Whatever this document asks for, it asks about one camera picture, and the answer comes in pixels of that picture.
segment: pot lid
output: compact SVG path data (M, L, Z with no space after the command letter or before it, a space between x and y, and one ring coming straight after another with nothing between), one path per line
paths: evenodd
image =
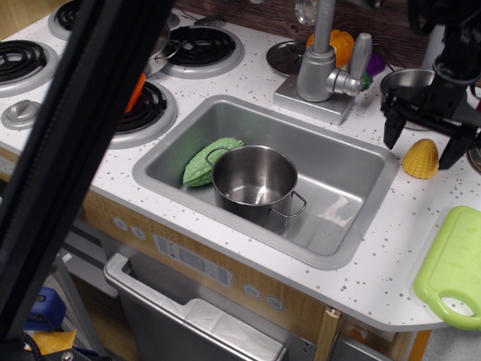
M305 52L305 44L297 41L286 41L269 49L266 58L275 71L286 76L298 75Z

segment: stainless steel pot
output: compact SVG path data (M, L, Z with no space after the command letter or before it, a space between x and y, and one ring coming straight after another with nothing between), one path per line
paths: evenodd
M208 162L218 149L207 155ZM277 150L246 145L228 150L212 166L216 205L272 232L282 232L289 218L306 208L306 200L294 191L297 169ZM292 214L294 195L304 204Z
M180 42L171 40L171 30L167 25L164 25L156 42L156 46L150 53L150 57L145 65L144 73L146 76L155 74L157 71L167 65L168 60L177 54L180 48Z

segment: black burner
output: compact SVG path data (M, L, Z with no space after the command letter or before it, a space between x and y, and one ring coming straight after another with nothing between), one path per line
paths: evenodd
M221 30L184 26L171 33L180 49L169 62L174 65L201 66L219 62L234 51L235 42Z
M167 108L160 89L152 83L146 82L142 94L128 113L124 113L117 133L132 132L156 122Z
M72 30L75 19L80 10L82 0L73 0L62 5L55 14L56 20L65 30Z
M44 48L39 44L21 40L0 42L0 83L18 80L46 64Z

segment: countertop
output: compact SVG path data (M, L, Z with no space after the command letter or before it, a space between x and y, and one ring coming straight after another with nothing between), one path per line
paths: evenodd
M180 19L182 26L192 24L192 20ZM159 72L148 79L174 95L179 109L174 127L206 98L229 94L386 148L380 81L389 70L375 76L371 87L356 98L342 126L332 126L272 104L274 91L286 77L269 66L266 53L275 44L290 39L232 24L225 24L224 29L235 33L245 49L242 62L230 72L205 80L184 80ZM47 18L5 40L14 39L43 42L59 54L66 45L50 34ZM0 111L23 99L41 102L49 85L0 99ZM13 153L21 153L28 135L28 130L13 131L0 123L0 147ZM324 270L138 185L132 177L133 165L162 138L127 150L108 150L91 189L378 329L398 332L446 326L416 297L413 281L449 210L457 205L481 209L481 176L465 157L430 180L416 179L400 168L352 260L344 267ZM402 159L409 147L422 138L432 139L440 154L448 141L435 132L405 129L393 154Z

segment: sink basin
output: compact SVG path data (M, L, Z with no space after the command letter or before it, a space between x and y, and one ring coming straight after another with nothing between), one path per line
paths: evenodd
M307 200L276 234L214 204L212 184L185 187L189 160L213 141L232 137L286 154L298 170L295 188ZM231 96L201 103L134 166L140 185L317 268L348 263L398 173L388 150L312 126ZM302 204L293 199L292 210Z

